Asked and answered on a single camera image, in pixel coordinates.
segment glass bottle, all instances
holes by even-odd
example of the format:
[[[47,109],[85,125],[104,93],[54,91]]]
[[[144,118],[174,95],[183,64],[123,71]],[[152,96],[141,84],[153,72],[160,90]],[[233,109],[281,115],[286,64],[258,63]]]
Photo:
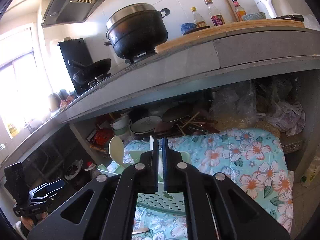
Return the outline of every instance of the glass bottle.
[[[208,6],[209,15],[213,22],[213,25],[218,26],[225,24],[221,12],[212,4],[212,0],[204,0],[204,2]]]
[[[239,21],[242,21],[242,16],[246,15],[247,13],[245,12],[245,10],[239,5],[237,0],[231,0],[233,2],[233,4],[235,5],[235,12],[239,18]]]
[[[191,11],[193,13],[193,22],[197,26],[197,28],[207,26],[204,18],[197,12],[197,9],[195,7],[191,7]]]

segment frying pan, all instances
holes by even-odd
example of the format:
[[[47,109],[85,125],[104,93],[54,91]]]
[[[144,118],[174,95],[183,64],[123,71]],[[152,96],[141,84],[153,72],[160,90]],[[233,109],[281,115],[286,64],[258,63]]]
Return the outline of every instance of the frying pan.
[[[99,60],[88,66],[82,65],[72,59],[68,60],[68,63],[71,67],[79,69],[79,71],[73,75],[73,79],[80,85],[94,80],[97,76],[107,74],[111,68],[110,58]]]

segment triangular cutout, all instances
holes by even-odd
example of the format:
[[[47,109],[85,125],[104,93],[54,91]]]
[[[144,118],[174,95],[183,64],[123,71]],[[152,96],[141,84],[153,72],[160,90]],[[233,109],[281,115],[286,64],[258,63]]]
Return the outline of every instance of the triangular cutout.
[[[258,216],[258,213],[236,191],[228,190],[231,202],[235,208],[239,221],[247,223]]]
[[[87,190],[79,198],[77,198],[70,206],[61,212],[61,217],[71,221],[74,224],[79,224],[84,212],[89,205],[93,195],[93,190]]]

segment pot handle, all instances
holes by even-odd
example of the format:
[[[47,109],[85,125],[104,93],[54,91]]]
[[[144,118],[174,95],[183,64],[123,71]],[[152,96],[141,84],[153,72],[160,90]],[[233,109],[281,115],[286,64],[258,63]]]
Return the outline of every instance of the pot handle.
[[[160,12],[165,12],[165,15],[161,17],[161,20],[170,14],[170,10],[168,8],[163,8]]]

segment window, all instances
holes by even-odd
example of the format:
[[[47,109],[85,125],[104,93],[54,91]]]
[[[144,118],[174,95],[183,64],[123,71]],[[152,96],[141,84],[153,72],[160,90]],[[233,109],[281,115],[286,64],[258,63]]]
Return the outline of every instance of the window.
[[[11,137],[49,113],[47,87],[37,69],[31,29],[0,40],[0,114]]]

